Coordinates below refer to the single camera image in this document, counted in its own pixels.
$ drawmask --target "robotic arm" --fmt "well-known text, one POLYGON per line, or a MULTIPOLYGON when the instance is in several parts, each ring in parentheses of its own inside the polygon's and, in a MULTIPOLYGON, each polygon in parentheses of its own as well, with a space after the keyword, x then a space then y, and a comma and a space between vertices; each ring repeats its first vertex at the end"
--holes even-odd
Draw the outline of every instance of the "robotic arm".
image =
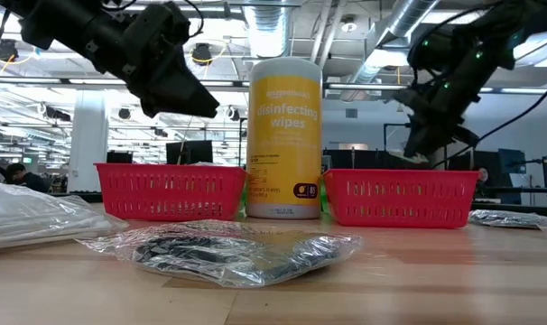
POLYGON ((25 42, 48 50, 57 40, 109 72, 141 99, 149 117, 159 112, 214 117, 219 103, 189 71, 182 45, 190 22, 177 5, 148 5, 139 14, 109 13, 109 0, 0 0, 22 17, 25 42))
POLYGON ((514 47, 547 31, 547 0, 498 1, 483 9, 489 9, 484 16, 452 32, 438 25, 410 50, 408 62, 415 73, 427 70, 433 79, 424 84, 415 80, 394 94, 413 111, 404 156, 427 155, 454 140, 475 146, 478 137, 461 126, 462 114, 480 100, 478 92, 498 67, 515 67, 514 47))

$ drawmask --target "red basket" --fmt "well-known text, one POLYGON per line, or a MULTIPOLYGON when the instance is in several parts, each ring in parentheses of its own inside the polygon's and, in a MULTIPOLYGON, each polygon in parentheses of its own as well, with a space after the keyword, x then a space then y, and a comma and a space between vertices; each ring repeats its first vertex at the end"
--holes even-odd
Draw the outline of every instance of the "red basket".
POLYGON ((231 220, 246 172, 218 166, 96 163, 105 211, 159 221, 231 220))
POLYGON ((331 213, 344 226, 460 228, 477 172, 330 170, 331 213))

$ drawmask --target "ceiling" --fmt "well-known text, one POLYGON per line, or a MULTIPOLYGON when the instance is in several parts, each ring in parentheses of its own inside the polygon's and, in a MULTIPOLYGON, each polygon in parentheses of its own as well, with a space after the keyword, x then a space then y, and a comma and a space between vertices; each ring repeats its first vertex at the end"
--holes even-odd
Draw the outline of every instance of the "ceiling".
MULTIPOLYGON (((252 0, 229 2, 233 10, 246 5, 252 0)), ((147 5, 151 1, 138 1, 137 5, 147 5)), ((199 7, 219 7, 220 1, 195 2, 199 7)), ((319 17, 323 1, 308 0, 293 4, 290 24, 289 55, 308 59, 312 53, 315 32, 319 28, 319 17)), ((436 14, 454 13, 472 5, 479 4, 475 0, 440 1, 434 9, 436 14)), ((190 10, 181 3, 184 10, 190 10)), ((365 40, 372 23, 386 18, 391 12, 394 1, 348 1, 344 7, 344 15, 353 15, 357 26, 353 32, 343 32, 337 29, 335 39, 331 44, 331 59, 323 68, 325 78, 333 78, 346 82, 348 76, 354 73, 366 58, 365 40)), ((332 12, 327 26, 332 23, 332 12)), ((427 21, 436 23, 438 16, 432 14, 427 21)), ((191 18, 191 31, 195 32, 199 20, 191 18)), ((412 37, 423 33, 428 28, 423 23, 413 33, 412 37)), ((72 52, 58 42, 54 42, 48 51, 38 51, 33 46, 24 43, 19 34, 20 26, 16 17, 11 17, 5 28, 4 39, 17 40, 19 51, 17 64, 6 64, 0 61, 0 76, 8 77, 48 77, 48 78, 113 78, 102 76, 96 72, 90 61, 72 52)), ((247 80, 248 73, 259 59, 252 56, 250 41, 247 37, 246 23, 239 20, 206 19, 204 33, 190 39, 184 44, 186 60, 192 72, 198 79, 207 80, 247 80), (207 67, 195 64, 190 57, 196 43, 209 44, 213 61, 207 67)), ((489 87, 542 87, 547 84, 547 68, 535 68, 535 62, 515 71, 498 71, 490 80, 489 87)), ((381 70, 377 78, 386 84, 407 84, 412 79, 412 73, 405 60, 397 67, 381 70)), ((58 150, 60 159, 42 158, 49 165, 67 163, 70 150, 71 127, 68 123, 55 121, 43 114, 45 107, 59 109, 74 118, 76 89, 61 87, 22 87, 19 85, 0 84, 0 123, 19 124, 19 127, 0 126, 0 153, 41 152, 49 153, 58 150), (55 123, 62 127, 51 127, 55 123)), ((241 117, 246 115, 247 94, 245 92, 212 92, 220 102, 221 107, 214 119, 205 119, 174 114, 160 114, 151 119, 145 116, 136 97, 121 88, 105 89, 107 107, 111 109, 111 130, 109 132, 109 149, 134 152, 139 163, 164 163, 164 147, 166 142, 182 139, 214 140, 214 159, 221 163, 237 164, 245 161, 245 139, 242 140, 241 159, 238 153, 239 122, 232 121, 228 116, 231 109, 238 110, 241 117), (120 109, 131 111, 129 119, 121 119, 120 109), (165 130, 167 136, 157 136, 152 129, 135 129, 138 126, 156 126, 165 130)))

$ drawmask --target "ductwork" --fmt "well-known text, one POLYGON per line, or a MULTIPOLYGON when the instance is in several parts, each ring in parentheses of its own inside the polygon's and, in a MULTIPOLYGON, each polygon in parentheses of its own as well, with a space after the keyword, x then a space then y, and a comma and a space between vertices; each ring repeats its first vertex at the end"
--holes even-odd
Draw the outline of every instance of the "ductwork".
MULTIPOLYGON (((420 22, 434 9, 440 0, 398 0, 392 14, 384 20, 373 23, 366 37, 366 61, 349 79, 351 83, 370 83, 384 66, 372 62, 372 52, 378 46, 404 39, 403 46, 410 44, 409 37, 420 22)), ((365 92, 358 90, 342 91, 339 96, 345 101, 367 98, 365 92)))
MULTIPOLYGON (((283 5, 281 1, 270 1, 283 5)), ((284 6, 244 7, 252 56, 275 58, 287 54, 290 13, 291 8, 284 6)))

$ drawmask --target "desk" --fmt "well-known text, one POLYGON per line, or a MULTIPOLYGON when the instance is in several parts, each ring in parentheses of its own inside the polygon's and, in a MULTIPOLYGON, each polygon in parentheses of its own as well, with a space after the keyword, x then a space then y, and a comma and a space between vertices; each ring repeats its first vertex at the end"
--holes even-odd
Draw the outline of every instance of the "desk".
POLYGON ((147 273, 72 241, 9 249, 0 252, 0 325, 547 324, 540 231, 249 222, 358 233, 366 245, 257 290, 147 273))

